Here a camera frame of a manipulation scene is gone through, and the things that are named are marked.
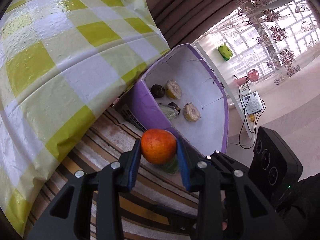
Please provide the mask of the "right hand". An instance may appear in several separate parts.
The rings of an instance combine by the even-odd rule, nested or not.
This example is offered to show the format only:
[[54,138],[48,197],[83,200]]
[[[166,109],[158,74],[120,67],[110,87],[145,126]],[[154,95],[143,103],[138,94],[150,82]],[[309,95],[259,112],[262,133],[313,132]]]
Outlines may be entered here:
[[222,223],[222,229],[225,230],[227,228],[227,222]]

